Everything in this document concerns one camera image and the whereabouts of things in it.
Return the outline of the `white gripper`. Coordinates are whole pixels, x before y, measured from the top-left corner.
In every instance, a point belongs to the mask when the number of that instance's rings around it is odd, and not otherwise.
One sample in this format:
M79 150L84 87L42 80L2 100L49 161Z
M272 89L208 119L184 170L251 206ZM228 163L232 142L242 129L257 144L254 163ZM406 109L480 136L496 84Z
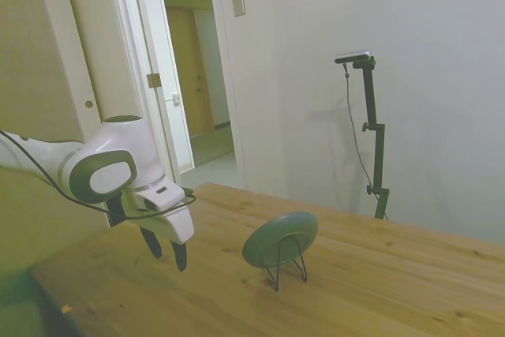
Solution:
M163 255L162 247L155 234L171 240L176 265L180 272L187 268L188 255L186 242L194 235L194 226L189 207L182 202L163 215L136 220L140 232L155 259Z

